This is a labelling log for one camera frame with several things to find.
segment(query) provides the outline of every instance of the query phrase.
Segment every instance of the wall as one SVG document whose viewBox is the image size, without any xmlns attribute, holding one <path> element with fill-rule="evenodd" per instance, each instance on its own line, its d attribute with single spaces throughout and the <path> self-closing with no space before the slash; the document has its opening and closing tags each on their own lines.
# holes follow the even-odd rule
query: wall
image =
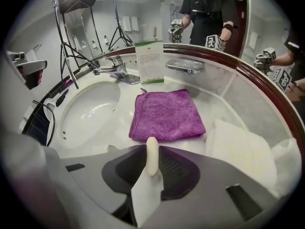
<svg viewBox="0 0 305 229">
<path fill-rule="evenodd" d="M 64 40 L 67 41 L 65 39 L 66 37 L 63 26 L 61 27 L 61 30 Z M 35 50 L 36 57 L 38 60 L 46 60 L 48 62 L 48 67 L 43 71 L 41 84 L 32 89 L 31 92 L 33 92 L 36 98 L 40 101 L 45 94 L 61 80 L 61 41 L 56 27 L 54 14 L 49 14 L 34 22 L 10 43 L 8 49 L 10 51 L 26 53 L 39 43 L 41 43 L 42 46 Z M 72 71 L 77 70 L 74 60 L 70 59 L 70 62 Z M 67 67 L 65 67 L 63 77 L 67 75 L 69 75 L 69 71 Z"/>
<path fill-rule="evenodd" d="M 69 30 L 69 35 L 70 35 L 70 41 L 71 41 L 72 47 L 75 47 L 74 41 L 72 38 L 72 35 L 75 35 L 81 46 L 81 49 L 79 52 L 82 55 L 84 55 L 86 58 L 92 59 L 92 53 L 91 53 L 89 42 L 87 41 L 87 37 L 86 37 L 83 26 L 80 25 L 80 26 L 74 27 L 73 29 Z M 82 60 L 82 59 L 78 59 L 77 61 L 80 65 L 86 62 L 85 60 Z"/>
<path fill-rule="evenodd" d="M 137 3 L 117 1 L 117 7 L 118 7 L 118 14 L 120 20 L 122 19 L 122 16 L 129 16 L 129 17 L 136 16 L 138 18 L 140 16 L 139 4 Z M 93 10 L 94 22 L 101 42 L 101 46 L 103 51 L 106 52 L 108 50 L 108 45 L 104 43 L 103 40 L 104 35 L 108 37 L 108 41 L 110 43 L 114 31 L 117 27 L 113 1 L 112 0 L 96 1 L 94 6 L 92 7 L 92 10 Z M 86 36 L 89 41 L 93 56 L 97 56 L 101 54 L 101 51 L 93 49 L 92 43 L 90 43 L 91 41 L 95 41 L 98 46 L 93 22 L 91 19 L 90 9 L 85 9 L 84 13 L 82 14 L 82 17 L 84 21 Z M 142 35 L 140 31 L 127 32 L 127 34 L 130 36 L 133 42 L 142 41 Z M 117 32 L 114 39 L 117 40 L 118 37 L 119 37 L 119 33 Z M 114 48 L 116 48 L 117 46 L 119 46 L 120 48 L 125 47 L 121 39 L 118 40 Z"/>
<path fill-rule="evenodd" d="M 275 49 L 277 56 L 287 52 L 287 48 L 283 42 L 285 29 L 289 29 L 290 25 L 282 21 L 265 22 L 262 36 L 262 43 L 259 49 L 262 52 L 267 47 Z"/>
<path fill-rule="evenodd" d="M 289 21 L 274 0 L 249 0 L 249 33 L 247 35 L 242 60 L 253 65 L 256 55 L 263 49 L 273 47 L 277 56 L 287 49 L 283 43 L 285 28 L 289 28 Z M 251 32 L 258 33 L 255 49 L 249 47 Z"/>
<path fill-rule="evenodd" d="M 143 40 L 154 40 L 154 27 L 157 27 L 157 39 L 162 40 L 161 2 L 160 0 L 149 0 L 139 4 L 140 19 L 139 26 L 142 31 Z"/>
<path fill-rule="evenodd" d="M 262 47 L 263 35 L 264 35 L 264 27 L 265 27 L 265 21 L 263 21 L 261 18 L 257 17 L 256 15 L 251 14 L 251 22 L 248 27 L 249 37 L 247 38 L 244 47 L 244 53 L 242 55 L 242 60 L 244 60 L 250 65 L 254 64 L 256 55 L 260 53 L 260 49 Z M 253 31 L 258 34 L 258 39 L 255 49 L 252 49 L 249 46 L 251 32 Z"/>
</svg>

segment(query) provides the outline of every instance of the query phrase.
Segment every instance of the black t-shirt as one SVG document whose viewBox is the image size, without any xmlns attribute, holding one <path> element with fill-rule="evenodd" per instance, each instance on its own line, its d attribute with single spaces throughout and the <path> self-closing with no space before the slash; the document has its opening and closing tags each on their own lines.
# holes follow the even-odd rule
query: black t-shirt
<svg viewBox="0 0 305 229">
<path fill-rule="evenodd" d="M 298 81 L 305 78 L 305 50 L 293 29 L 289 32 L 285 46 L 295 55 L 295 65 L 291 71 L 292 80 Z"/>
<path fill-rule="evenodd" d="M 238 15 L 234 0 L 183 0 L 180 13 L 191 15 L 194 20 L 193 10 L 220 12 L 223 23 L 232 21 L 234 27 L 238 28 Z"/>
</svg>

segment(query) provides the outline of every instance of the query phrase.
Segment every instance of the person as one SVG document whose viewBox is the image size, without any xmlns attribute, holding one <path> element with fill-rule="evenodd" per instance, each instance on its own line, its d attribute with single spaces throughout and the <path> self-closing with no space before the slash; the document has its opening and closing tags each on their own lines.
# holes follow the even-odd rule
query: person
<svg viewBox="0 0 305 229">
<path fill-rule="evenodd" d="M 218 35 L 223 45 L 230 39 L 233 29 L 238 28 L 238 15 L 234 0 L 183 0 L 180 13 L 183 29 L 191 21 L 191 44 L 205 46 L 206 37 Z"/>
<path fill-rule="evenodd" d="M 289 85 L 286 95 L 305 122 L 305 50 L 293 29 L 289 32 L 285 46 L 288 48 L 288 52 L 277 57 L 272 65 L 290 66 L 295 64 L 290 73 L 293 83 Z"/>
</svg>

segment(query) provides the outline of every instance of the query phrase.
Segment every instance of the chrome faucet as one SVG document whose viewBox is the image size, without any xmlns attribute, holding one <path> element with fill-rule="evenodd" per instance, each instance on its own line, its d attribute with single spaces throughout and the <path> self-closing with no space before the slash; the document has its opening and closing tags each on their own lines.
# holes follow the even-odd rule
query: chrome faucet
<svg viewBox="0 0 305 229">
<path fill-rule="evenodd" d="M 101 73 L 111 74 L 110 77 L 117 79 L 121 82 L 127 84 L 138 84 L 140 83 L 140 78 L 138 76 L 128 74 L 126 70 L 126 64 L 123 62 L 121 56 L 107 57 L 104 60 L 108 60 L 111 63 L 111 67 L 105 68 L 94 68 L 93 74 L 100 75 Z"/>
<path fill-rule="evenodd" d="M 114 74 L 117 78 L 124 78 L 128 75 L 125 63 L 121 56 L 107 57 L 105 60 L 110 61 L 112 67 L 98 68 L 93 70 L 94 75 L 101 73 Z"/>
</svg>

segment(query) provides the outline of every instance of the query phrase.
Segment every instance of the hand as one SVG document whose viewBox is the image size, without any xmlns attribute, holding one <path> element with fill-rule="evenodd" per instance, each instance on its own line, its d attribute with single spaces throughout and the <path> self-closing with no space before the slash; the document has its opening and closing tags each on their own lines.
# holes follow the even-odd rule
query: hand
<svg viewBox="0 0 305 229">
<path fill-rule="evenodd" d="M 289 88 L 286 91 L 286 96 L 289 98 L 291 102 L 300 101 L 301 91 L 297 88 L 296 85 L 290 83 Z"/>
</svg>

